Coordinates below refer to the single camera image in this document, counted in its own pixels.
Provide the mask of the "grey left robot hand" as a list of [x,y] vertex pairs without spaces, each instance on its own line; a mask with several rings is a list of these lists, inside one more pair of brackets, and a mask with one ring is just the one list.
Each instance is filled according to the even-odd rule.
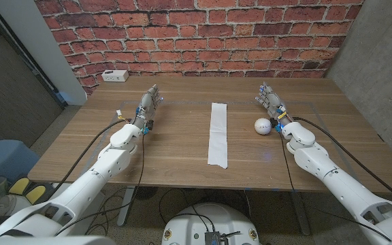
[[153,118],[158,105],[163,101],[159,94],[159,88],[155,84],[147,90],[142,96],[141,101],[136,109],[135,120],[133,124],[141,129],[146,135],[153,128]]

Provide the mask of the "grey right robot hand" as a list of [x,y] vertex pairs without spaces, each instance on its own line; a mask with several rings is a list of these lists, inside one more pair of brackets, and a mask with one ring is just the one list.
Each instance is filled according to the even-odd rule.
[[265,82],[259,87],[259,94],[255,99],[267,110],[271,120],[276,121],[272,126],[277,132],[281,132],[287,124],[293,122],[284,101]]

